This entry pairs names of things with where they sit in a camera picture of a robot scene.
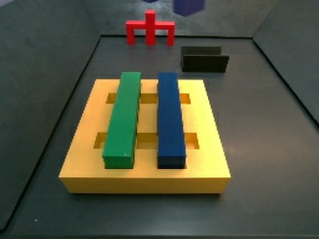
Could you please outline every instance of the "black block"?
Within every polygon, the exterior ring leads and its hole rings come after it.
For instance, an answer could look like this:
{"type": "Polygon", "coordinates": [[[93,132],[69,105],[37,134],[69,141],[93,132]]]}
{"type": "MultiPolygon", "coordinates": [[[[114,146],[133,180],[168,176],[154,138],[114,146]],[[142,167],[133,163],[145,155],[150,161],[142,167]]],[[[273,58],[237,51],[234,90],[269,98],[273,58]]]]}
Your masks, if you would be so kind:
{"type": "Polygon", "coordinates": [[[181,47],[181,71],[224,73],[229,56],[220,53],[221,47],[181,47]]]}

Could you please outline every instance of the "yellow block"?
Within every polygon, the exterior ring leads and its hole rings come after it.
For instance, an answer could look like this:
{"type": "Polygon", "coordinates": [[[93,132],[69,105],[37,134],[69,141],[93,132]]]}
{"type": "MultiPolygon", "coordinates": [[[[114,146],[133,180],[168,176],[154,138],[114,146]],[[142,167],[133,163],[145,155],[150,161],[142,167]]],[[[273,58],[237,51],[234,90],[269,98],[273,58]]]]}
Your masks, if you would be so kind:
{"type": "Polygon", "coordinates": [[[120,81],[97,79],[65,156],[70,193],[220,193],[230,179],[201,80],[178,80],[186,168],[157,169],[157,81],[144,79],[133,169],[104,169],[102,143],[120,81]]]}

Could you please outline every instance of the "blue bar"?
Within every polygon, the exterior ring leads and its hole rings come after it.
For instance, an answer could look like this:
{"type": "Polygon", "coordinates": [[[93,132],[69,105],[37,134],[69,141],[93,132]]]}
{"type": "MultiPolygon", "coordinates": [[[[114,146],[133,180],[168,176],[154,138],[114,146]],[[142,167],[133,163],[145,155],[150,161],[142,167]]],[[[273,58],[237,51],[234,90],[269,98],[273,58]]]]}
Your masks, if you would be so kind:
{"type": "Polygon", "coordinates": [[[157,167],[185,167],[185,144],[176,73],[158,73],[157,167]]]}

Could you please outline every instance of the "dark gray background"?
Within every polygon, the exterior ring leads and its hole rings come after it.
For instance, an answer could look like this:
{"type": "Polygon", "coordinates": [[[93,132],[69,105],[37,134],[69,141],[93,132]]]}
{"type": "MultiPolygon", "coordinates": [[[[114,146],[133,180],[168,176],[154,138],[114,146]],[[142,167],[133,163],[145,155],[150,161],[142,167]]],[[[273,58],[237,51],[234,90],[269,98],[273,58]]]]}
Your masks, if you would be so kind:
{"type": "MultiPolygon", "coordinates": [[[[222,6],[221,1],[206,1],[216,3],[214,8],[222,6]]],[[[201,15],[210,13],[204,10],[180,18],[181,29],[193,36],[209,32],[210,36],[252,37],[274,2],[222,1],[226,5],[213,16],[201,15]],[[242,14],[234,15],[234,9],[242,14]]],[[[110,0],[14,0],[0,8],[1,230],[39,159],[1,237],[319,235],[317,124],[298,102],[297,90],[286,87],[286,76],[274,71],[290,67],[290,42],[302,40],[298,33],[314,37],[317,15],[310,14],[310,8],[317,7],[316,2],[304,1],[304,6],[300,2],[278,2],[256,32],[258,47],[250,39],[177,37],[169,48],[165,37],[158,37],[153,47],[144,45],[144,37],[137,38],[134,46],[125,45],[125,37],[102,37],[94,52],[100,34],[122,34],[122,24],[112,21],[122,18],[117,13],[128,15],[136,7],[137,13],[129,17],[142,18],[148,5],[140,0],[132,5],[126,1],[128,9],[122,2],[110,0]],[[97,9],[108,15],[97,16],[97,9]],[[278,26],[284,26],[286,17],[294,22],[284,29],[278,26]],[[261,34],[268,41],[260,40],[261,34]],[[277,48],[276,35],[284,50],[277,48]],[[181,73],[181,46],[221,46],[222,54],[230,56],[225,74],[181,73]],[[282,63],[266,53],[273,50],[281,53],[277,58],[282,63]],[[144,78],[156,78],[158,71],[174,71],[178,78],[204,79],[233,177],[220,196],[66,193],[57,175],[93,81],[97,77],[118,78],[121,71],[141,71],[144,78]]],[[[168,5],[162,0],[153,5],[160,20],[169,20],[166,11],[160,11],[169,9],[172,14],[168,5]]],[[[316,46],[301,49],[305,63],[316,46]]],[[[314,76],[314,70],[310,67],[298,76],[314,76]]],[[[298,87],[317,88],[317,82],[298,81],[298,87]]]]}
{"type": "Polygon", "coordinates": [[[0,7],[0,230],[98,38],[77,0],[0,7]]]}
{"type": "Polygon", "coordinates": [[[319,1],[281,0],[253,36],[257,46],[319,121],[319,1]]]}

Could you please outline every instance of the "gray wall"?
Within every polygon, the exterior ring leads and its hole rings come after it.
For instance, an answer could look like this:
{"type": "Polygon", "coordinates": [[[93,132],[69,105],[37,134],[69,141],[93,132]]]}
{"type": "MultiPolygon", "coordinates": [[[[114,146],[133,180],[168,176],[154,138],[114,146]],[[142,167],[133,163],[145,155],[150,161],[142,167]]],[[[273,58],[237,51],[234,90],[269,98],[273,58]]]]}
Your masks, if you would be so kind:
{"type": "Polygon", "coordinates": [[[174,21],[176,35],[253,37],[277,0],[206,0],[205,9],[180,17],[172,11],[172,0],[148,4],[141,0],[81,0],[101,35],[125,35],[126,20],[142,20],[144,10],[157,11],[160,21],[174,21]]]}
{"type": "Polygon", "coordinates": [[[0,6],[5,5],[6,3],[11,2],[13,0],[0,0],[0,6]]]}
{"type": "Polygon", "coordinates": [[[77,0],[0,7],[0,230],[98,38],[77,0]]]}
{"type": "Polygon", "coordinates": [[[319,122],[319,1],[281,0],[253,36],[319,122]]]}

